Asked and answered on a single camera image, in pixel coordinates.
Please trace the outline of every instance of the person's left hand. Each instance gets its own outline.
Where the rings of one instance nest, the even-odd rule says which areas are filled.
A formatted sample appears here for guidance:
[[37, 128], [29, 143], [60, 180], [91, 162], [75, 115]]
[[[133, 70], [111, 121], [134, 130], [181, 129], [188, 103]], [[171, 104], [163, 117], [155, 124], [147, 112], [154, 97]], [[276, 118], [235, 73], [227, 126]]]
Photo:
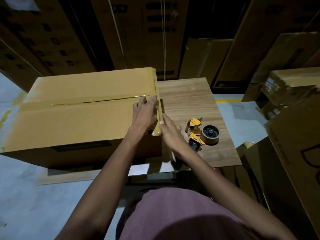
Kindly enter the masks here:
[[157, 111], [157, 95], [149, 98], [149, 101], [141, 97], [138, 103], [133, 104], [132, 126], [143, 130], [143, 133], [153, 131], [158, 122]]

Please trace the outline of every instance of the yellow floor marking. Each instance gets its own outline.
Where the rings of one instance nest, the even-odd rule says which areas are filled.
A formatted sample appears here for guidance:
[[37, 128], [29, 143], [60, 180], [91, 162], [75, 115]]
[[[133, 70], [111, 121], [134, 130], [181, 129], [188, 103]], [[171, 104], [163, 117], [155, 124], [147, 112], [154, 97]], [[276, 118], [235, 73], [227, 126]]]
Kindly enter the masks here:
[[12, 112], [12, 109], [8, 109], [4, 115], [2, 116], [2, 118], [0, 119], [0, 130], [3, 126], [3, 123], [8, 119], [9, 114]]
[[224, 102], [241, 102], [242, 98], [229, 98], [229, 99], [216, 99], [217, 103], [224, 103]]
[[13, 100], [12, 106], [20, 106], [25, 98], [27, 93], [25, 91], [21, 91], [19, 95]]

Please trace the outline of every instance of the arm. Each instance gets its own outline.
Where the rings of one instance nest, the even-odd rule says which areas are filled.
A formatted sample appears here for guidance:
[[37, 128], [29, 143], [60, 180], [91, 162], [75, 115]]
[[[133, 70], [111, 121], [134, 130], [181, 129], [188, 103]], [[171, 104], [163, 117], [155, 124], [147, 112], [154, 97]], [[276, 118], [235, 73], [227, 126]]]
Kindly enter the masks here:
[[88, 187], [56, 237], [103, 239], [117, 209], [135, 151], [143, 135], [157, 123], [157, 96], [133, 104], [133, 119], [126, 136]]
[[181, 134], [181, 126], [177, 127], [167, 115], [162, 116], [165, 123], [160, 121], [160, 129], [166, 144], [179, 159], [190, 166], [200, 182], [220, 205], [242, 219], [262, 237], [282, 240], [296, 239], [274, 215], [217, 173], [197, 152], [193, 151]]

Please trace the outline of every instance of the concrete floor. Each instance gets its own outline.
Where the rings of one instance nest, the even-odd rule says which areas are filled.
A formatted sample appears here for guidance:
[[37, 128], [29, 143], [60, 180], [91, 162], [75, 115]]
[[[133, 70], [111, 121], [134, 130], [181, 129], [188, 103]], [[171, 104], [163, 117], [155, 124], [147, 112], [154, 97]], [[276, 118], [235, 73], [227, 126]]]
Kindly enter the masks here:
[[[21, 92], [0, 74], [0, 140], [19, 108], [16, 98], [22, 97]], [[214, 95], [217, 100], [241, 99], [242, 96]], [[236, 147], [244, 141], [260, 141], [267, 136], [263, 127], [266, 120], [255, 109], [255, 102], [219, 102], [218, 107]], [[38, 186], [36, 181], [42, 171], [42, 167], [0, 155], [1, 240], [54, 239], [91, 183]], [[131, 186], [126, 189], [126, 195], [140, 189]], [[124, 201], [121, 201], [105, 239], [115, 239], [123, 205]]]

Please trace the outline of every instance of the person's right hand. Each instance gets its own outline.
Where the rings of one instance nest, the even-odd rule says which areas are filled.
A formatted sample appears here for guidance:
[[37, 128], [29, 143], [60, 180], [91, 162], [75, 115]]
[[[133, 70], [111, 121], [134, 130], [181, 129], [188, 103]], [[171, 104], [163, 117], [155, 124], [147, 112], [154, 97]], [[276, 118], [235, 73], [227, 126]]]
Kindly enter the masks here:
[[173, 151], [175, 156], [183, 160], [182, 154], [192, 151], [183, 135], [181, 126], [176, 125], [166, 114], [162, 114], [163, 121], [160, 121], [160, 130], [167, 146]]

